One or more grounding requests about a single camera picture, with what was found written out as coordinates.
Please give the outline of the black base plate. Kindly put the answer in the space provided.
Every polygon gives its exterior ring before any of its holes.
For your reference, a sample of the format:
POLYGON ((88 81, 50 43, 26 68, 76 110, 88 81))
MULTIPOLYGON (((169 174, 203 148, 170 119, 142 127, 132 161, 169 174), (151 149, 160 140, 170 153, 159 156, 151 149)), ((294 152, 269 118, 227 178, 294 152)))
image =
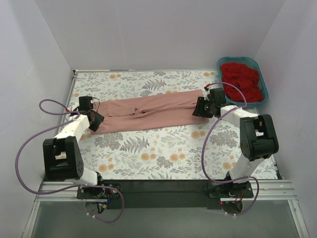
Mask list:
POLYGON ((209 180, 103 180, 106 188, 79 188, 77 198, 102 201, 110 209, 207 208, 221 209, 221 199, 253 198, 251 184, 215 184, 209 180))

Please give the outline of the teal plastic basket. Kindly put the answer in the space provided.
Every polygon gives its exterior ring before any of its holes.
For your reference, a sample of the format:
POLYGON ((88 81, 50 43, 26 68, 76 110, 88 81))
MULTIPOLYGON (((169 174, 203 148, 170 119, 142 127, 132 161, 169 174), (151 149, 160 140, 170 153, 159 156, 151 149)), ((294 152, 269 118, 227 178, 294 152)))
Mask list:
POLYGON ((260 91, 264 99, 261 102, 247 103, 245 96, 237 87, 224 82, 223 88, 224 88, 224 93, 228 102, 236 104, 238 106, 242 106, 246 104, 248 108, 253 108, 253 107, 258 107, 260 105, 263 105, 268 99, 268 92, 267 92, 264 78, 262 76, 258 63, 255 60, 248 57, 222 57, 218 60, 216 64, 218 75, 221 81, 222 81, 222 73, 220 70, 220 66, 223 65, 224 63, 229 63, 229 62, 246 64, 248 67, 255 69, 259 72, 260 81, 258 83, 258 86, 260 88, 260 91))

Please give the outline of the red t shirt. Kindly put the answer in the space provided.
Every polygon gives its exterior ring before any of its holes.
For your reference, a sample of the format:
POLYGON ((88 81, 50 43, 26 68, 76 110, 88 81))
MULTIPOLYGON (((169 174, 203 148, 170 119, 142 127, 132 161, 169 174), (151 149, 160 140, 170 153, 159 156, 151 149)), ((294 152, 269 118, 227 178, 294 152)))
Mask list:
POLYGON ((220 66, 222 81, 234 85, 245 96, 247 103, 261 102, 264 97, 258 83, 259 72, 246 64, 229 62, 220 66))

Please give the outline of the floral table cloth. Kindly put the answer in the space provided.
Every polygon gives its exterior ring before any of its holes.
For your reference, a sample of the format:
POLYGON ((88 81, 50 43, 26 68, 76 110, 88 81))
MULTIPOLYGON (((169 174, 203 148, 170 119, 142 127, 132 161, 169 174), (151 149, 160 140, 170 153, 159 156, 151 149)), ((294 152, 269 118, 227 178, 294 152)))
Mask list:
MULTIPOLYGON (((80 72, 68 103, 112 101, 203 89, 215 71, 80 72)), ((239 129, 220 121, 81 137, 85 167, 105 179, 222 179, 240 156, 239 129)))

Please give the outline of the aluminium frame rail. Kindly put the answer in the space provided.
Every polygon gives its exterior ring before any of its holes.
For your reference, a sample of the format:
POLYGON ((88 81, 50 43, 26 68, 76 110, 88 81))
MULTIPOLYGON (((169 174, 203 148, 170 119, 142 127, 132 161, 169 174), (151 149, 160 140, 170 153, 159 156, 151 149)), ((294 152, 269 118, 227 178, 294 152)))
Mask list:
POLYGON ((307 238, 297 194, 289 180, 251 182, 253 198, 242 199, 242 214, 207 208, 102 209, 105 202, 78 199, 78 188, 46 181, 26 225, 25 238, 307 238))

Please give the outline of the pink t shirt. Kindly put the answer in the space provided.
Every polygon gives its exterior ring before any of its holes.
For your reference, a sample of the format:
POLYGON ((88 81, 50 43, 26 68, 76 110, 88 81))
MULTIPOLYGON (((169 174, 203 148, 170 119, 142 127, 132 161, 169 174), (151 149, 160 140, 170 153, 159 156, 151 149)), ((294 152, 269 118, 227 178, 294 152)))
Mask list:
POLYGON ((208 118, 192 115, 202 95, 199 89, 101 102, 99 114, 105 119, 92 134, 208 123, 208 118))

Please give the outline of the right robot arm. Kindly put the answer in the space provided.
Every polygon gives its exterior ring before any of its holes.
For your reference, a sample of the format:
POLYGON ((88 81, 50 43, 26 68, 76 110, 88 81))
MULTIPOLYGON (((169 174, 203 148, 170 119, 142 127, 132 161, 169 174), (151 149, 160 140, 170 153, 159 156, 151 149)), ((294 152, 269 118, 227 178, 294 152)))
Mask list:
POLYGON ((206 178, 211 182, 207 191, 211 198, 242 197, 251 195, 250 180, 256 168, 266 159, 278 152, 279 144, 272 117, 268 114, 258 115, 242 107, 227 103, 222 88, 205 86, 207 95, 199 97, 193 115, 202 118, 216 118, 212 129, 221 121, 236 126, 240 130, 241 155, 236 165, 231 168, 223 180, 206 178))

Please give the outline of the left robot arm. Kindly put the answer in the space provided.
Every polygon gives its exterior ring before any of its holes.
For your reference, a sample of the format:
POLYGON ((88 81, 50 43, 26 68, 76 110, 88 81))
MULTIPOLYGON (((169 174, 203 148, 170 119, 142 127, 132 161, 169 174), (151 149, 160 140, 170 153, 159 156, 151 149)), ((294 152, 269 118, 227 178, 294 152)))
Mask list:
POLYGON ((88 192, 94 198, 101 198, 106 191, 102 177, 85 168, 78 144, 86 130, 95 132, 104 121, 104 116, 94 109, 94 99, 79 97, 79 106, 70 113, 68 124, 54 138, 43 142, 43 153, 47 179, 89 185, 88 192))

